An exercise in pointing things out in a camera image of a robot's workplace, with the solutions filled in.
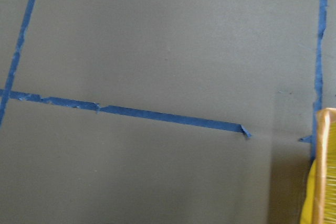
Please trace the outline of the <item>yellow plastic basket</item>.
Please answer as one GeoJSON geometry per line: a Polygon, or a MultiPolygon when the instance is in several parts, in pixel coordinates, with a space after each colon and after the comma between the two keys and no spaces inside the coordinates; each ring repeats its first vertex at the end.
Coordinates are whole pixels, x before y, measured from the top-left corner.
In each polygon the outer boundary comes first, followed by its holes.
{"type": "Polygon", "coordinates": [[[316,157],[311,165],[300,223],[335,223],[335,108],[317,113],[316,157]]]}

